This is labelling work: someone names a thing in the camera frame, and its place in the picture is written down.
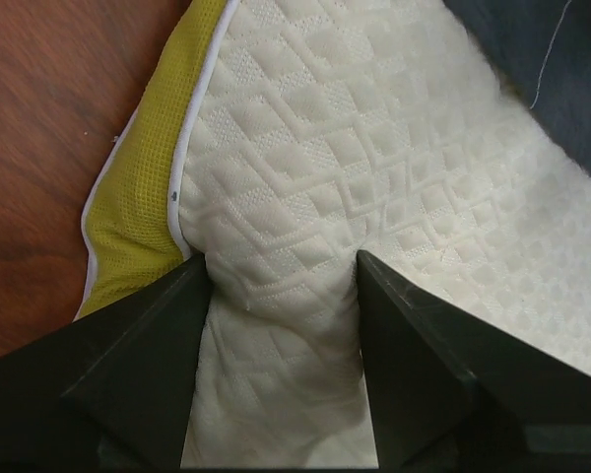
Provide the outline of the grey checked pillowcase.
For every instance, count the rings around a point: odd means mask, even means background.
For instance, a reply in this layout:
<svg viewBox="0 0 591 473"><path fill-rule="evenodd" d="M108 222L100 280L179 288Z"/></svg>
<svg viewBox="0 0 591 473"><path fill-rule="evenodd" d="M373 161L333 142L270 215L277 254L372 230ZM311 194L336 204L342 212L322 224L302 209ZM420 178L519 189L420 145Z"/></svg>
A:
<svg viewBox="0 0 591 473"><path fill-rule="evenodd" d="M446 7L591 176L591 0L458 0Z"/></svg>

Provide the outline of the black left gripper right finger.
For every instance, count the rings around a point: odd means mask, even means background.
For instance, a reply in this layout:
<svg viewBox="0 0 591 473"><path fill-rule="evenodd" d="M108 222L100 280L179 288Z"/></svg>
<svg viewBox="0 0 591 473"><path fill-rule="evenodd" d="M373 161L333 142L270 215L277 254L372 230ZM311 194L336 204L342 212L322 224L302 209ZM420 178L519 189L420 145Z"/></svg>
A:
<svg viewBox="0 0 591 473"><path fill-rule="evenodd" d="M386 472L591 472L591 376L357 256Z"/></svg>

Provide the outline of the cream yellow-edged pillow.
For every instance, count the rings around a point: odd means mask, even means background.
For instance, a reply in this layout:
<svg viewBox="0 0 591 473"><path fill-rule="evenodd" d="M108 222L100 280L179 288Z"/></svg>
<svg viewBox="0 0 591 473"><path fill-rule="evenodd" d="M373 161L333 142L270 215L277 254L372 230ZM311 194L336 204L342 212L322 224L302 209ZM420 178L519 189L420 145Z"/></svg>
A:
<svg viewBox="0 0 591 473"><path fill-rule="evenodd" d="M439 1L195 1L88 198L81 315L193 253L185 467L371 467L356 254L591 374L591 178Z"/></svg>

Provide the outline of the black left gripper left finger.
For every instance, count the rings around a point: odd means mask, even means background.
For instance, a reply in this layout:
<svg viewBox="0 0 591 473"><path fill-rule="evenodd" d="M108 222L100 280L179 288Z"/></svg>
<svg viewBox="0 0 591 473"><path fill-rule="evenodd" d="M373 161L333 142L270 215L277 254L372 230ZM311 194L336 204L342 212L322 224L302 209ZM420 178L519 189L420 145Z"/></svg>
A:
<svg viewBox="0 0 591 473"><path fill-rule="evenodd" d="M211 299L196 255L0 358L0 470L180 466Z"/></svg>

